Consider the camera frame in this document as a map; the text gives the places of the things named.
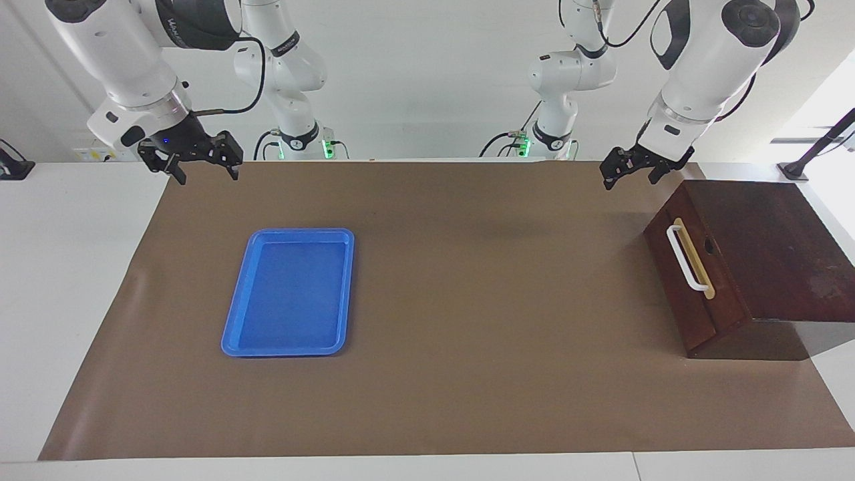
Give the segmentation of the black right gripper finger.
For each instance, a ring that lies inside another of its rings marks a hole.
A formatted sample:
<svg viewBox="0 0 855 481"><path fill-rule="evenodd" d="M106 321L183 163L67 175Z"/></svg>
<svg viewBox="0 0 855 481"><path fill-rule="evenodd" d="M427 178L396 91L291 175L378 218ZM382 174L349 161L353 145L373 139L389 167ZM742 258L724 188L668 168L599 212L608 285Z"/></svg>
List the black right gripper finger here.
<svg viewBox="0 0 855 481"><path fill-rule="evenodd" d="M141 141L138 143L138 155L150 172L167 174L180 185L186 185L186 174L174 154L163 152L152 141Z"/></svg>
<svg viewBox="0 0 855 481"><path fill-rule="evenodd" d="M237 182L239 167L243 164L244 150L229 131L220 131L210 137L208 162L226 168L227 174Z"/></svg>

